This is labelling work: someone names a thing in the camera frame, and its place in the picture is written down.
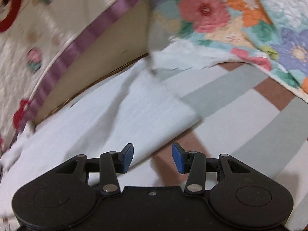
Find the white red bear quilt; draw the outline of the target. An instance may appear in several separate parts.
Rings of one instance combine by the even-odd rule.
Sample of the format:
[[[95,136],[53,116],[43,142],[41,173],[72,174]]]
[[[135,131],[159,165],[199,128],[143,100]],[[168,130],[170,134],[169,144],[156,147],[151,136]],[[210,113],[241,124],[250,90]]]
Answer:
[[[66,69],[140,0],[1,0],[1,151]]]

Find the light grey abc t-shirt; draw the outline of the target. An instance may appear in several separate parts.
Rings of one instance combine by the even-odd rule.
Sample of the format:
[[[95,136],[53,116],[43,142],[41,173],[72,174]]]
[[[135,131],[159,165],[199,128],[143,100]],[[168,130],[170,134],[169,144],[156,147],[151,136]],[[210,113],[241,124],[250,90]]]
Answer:
[[[151,60],[139,60],[41,125],[26,123],[1,158],[4,209],[9,209],[20,187],[71,157],[94,158],[132,143],[137,149],[134,162],[139,162],[196,124],[197,113],[163,85],[151,67],[170,64],[204,71],[234,58],[216,48],[194,46],[181,52],[169,46],[154,52]]]

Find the colourful floral quilt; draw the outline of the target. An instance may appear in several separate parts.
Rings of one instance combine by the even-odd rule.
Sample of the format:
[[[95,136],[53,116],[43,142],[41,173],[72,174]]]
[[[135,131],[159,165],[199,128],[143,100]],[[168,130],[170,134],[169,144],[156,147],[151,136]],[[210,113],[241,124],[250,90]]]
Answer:
[[[307,0],[150,0],[155,69],[251,64],[307,100]]]

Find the checkered bed sheet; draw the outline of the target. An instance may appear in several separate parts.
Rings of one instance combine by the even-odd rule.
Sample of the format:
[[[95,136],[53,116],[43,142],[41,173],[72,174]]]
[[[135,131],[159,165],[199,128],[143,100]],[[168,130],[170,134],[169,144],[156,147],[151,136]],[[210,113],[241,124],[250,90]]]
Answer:
[[[307,229],[307,103],[249,64],[153,73],[200,116],[175,141],[230,154],[282,184],[294,199],[287,227]]]

